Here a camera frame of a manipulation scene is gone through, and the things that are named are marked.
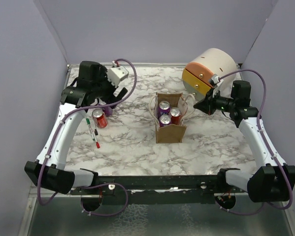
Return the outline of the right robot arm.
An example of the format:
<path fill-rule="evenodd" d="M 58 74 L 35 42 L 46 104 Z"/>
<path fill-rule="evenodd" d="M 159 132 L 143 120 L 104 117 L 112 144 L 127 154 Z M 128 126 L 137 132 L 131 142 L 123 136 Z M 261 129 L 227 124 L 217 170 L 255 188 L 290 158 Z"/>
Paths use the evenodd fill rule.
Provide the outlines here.
<path fill-rule="evenodd" d="M 249 82 L 234 81 L 229 98 L 211 88 L 204 99 L 194 105 L 207 115 L 217 110 L 229 113 L 248 143 L 258 168 L 254 174 L 236 168 L 220 169 L 216 187 L 221 192 L 237 187 L 248 193 L 255 203 L 290 202 L 295 185 L 295 166 L 288 165 L 278 154 L 264 129 L 258 109 L 250 106 L 250 92 Z"/>

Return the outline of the brown canvas tote bag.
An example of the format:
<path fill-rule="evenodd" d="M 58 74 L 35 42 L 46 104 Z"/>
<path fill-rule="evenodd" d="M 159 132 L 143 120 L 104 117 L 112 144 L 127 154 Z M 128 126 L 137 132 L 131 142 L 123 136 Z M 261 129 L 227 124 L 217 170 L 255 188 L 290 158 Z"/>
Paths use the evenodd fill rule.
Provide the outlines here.
<path fill-rule="evenodd" d="M 157 144 L 181 143 L 187 129 L 184 120 L 195 111 L 195 96 L 182 93 L 156 93 L 148 103 L 155 123 Z"/>

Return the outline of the red cola can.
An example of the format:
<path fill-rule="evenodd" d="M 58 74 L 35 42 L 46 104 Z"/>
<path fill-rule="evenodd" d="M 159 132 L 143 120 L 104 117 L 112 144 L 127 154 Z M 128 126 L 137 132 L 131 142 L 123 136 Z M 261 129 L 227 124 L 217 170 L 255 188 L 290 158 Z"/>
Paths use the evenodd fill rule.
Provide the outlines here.
<path fill-rule="evenodd" d="M 179 125 L 180 118 L 181 118 L 181 111 L 178 107 L 172 107 L 170 109 L 170 117 L 171 123 L 175 125 Z"/>
<path fill-rule="evenodd" d="M 105 128 L 108 125 L 105 113 L 101 108 L 96 108 L 92 111 L 92 118 L 98 128 Z"/>

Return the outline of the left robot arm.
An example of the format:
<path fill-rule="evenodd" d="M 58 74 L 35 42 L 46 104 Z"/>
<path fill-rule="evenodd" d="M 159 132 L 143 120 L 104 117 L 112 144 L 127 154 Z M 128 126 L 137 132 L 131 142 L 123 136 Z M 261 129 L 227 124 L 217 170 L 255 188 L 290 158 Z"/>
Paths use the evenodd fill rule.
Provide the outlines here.
<path fill-rule="evenodd" d="M 115 106 L 126 95 L 125 88 L 118 95 L 114 92 L 128 74 L 117 63 L 112 68 L 93 61 L 80 63 L 78 77 L 61 93 L 57 119 L 43 150 L 35 161 L 25 164 L 25 172 L 35 186 L 62 194 L 74 187 L 82 187 L 88 194 L 98 190 L 94 172 L 65 169 L 68 151 L 91 104 L 101 99 Z"/>

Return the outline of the red cola can front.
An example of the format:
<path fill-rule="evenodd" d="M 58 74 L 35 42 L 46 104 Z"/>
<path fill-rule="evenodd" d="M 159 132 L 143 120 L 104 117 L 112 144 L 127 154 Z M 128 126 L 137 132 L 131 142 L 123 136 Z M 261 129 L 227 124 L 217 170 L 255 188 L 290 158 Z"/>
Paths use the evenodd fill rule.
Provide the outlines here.
<path fill-rule="evenodd" d="M 105 128 L 108 125 L 105 113 L 101 108 L 96 108 L 92 111 L 92 118 L 98 128 Z"/>

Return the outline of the purple fanta can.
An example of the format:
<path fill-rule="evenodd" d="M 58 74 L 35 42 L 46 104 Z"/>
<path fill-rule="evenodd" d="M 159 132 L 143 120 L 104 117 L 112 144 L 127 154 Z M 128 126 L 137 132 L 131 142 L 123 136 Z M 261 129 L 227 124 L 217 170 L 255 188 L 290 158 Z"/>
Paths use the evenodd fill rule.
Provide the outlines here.
<path fill-rule="evenodd" d="M 160 127 L 164 127 L 164 126 L 172 124 L 172 119 L 167 114 L 162 114 L 158 120 L 159 120 Z"/>
<path fill-rule="evenodd" d="M 158 116 L 168 115 L 170 113 L 171 105 L 168 101 L 161 101 L 158 105 Z"/>

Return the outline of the purple Fanta can front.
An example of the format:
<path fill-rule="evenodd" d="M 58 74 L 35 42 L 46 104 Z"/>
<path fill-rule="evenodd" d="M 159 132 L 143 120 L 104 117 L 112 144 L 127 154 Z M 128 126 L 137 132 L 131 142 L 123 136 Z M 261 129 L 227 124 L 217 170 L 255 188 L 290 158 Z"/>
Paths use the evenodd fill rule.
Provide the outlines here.
<path fill-rule="evenodd" d="M 168 115 L 170 113 L 171 105 L 168 101 L 161 101 L 158 105 L 158 116 Z"/>

